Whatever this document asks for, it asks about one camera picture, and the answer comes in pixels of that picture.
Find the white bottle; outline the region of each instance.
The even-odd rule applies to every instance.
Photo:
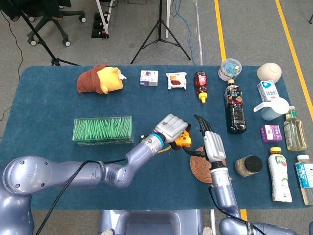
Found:
[[[270,148],[268,166],[272,178],[273,201],[292,202],[288,185],[287,162],[279,147]]]
[[[295,164],[305,205],[313,205],[313,163],[308,155],[299,155]]]

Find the clear plastic box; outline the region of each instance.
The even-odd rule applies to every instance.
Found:
[[[72,139],[79,145],[133,143],[132,116],[77,118]]]
[[[228,58],[222,62],[218,75],[221,80],[227,82],[229,79],[236,79],[241,70],[242,66],[238,60]]]

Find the tripod stand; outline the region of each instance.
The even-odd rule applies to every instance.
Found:
[[[15,3],[14,0],[12,0],[13,5],[19,9],[19,7],[17,6],[17,4]],[[43,47],[45,48],[45,50],[48,52],[48,54],[51,56],[51,65],[60,65],[60,62],[69,64],[69,65],[78,65],[66,60],[62,60],[59,58],[55,58],[54,54],[52,53],[52,51],[50,50],[50,48],[46,45],[45,41],[41,38],[41,36],[38,34],[38,32],[36,31],[36,29],[34,28],[34,26],[31,24],[31,22],[29,21],[29,19],[27,18],[27,16],[24,14],[24,12],[21,10],[21,16],[23,17],[23,19],[26,21],[26,23],[28,24],[28,26],[31,28],[31,30],[34,32],[34,34],[36,35],[36,37],[38,38],[38,44],[43,45]]]
[[[161,38],[161,29],[162,29],[162,25],[164,25],[164,27],[169,31],[170,35],[174,38],[176,43],[172,43],[169,42],[167,40],[164,40]],[[151,34],[153,33],[153,31],[157,28],[157,32],[158,32],[158,39],[156,39],[155,41],[146,44],[146,42],[148,41],[148,39],[150,38]],[[185,55],[187,56],[187,58],[189,60],[190,57],[187,54],[187,52],[184,50],[184,48],[181,46],[181,44],[179,43],[179,41],[175,38],[175,36],[173,35],[173,33],[171,32],[171,30],[166,26],[166,24],[164,23],[164,20],[162,19],[162,0],[160,0],[160,6],[159,6],[159,17],[158,17],[158,21],[156,22],[155,26],[152,28],[151,32],[149,33],[148,37],[146,38],[146,40],[143,42],[143,44],[141,45],[141,47],[139,48],[137,54],[135,55],[135,57],[133,58],[133,60],[131,61],[131,64],[134,62],[134,60],[136,59],[136,57],[138,56],[138,54],[140,53],[140,51],[144,48],[146,48],[147,46],[157,43],[157,42],[163,42],[163,43],[170,43],[173,44],[177,47],[180,47],[182,49],[182,51],[185,53]]]

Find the plush toy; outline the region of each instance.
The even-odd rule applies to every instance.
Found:
[[[118,68],[112,68],[108,65],[97,65],[79,76],[77,90],[79,93],[97,92],[99,94],[108,94],[109,92],[122,89],[122,79],[124,78]]]

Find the white scoop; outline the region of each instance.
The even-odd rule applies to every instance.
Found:
[[[263,102],[256,107],[254,107],[253,111],[257,112],[260,109],[261,117],[266,121],[271,121],[279,116],[286,114],[289,111],[288,102],[281,97],[277,97],[272,101]]]

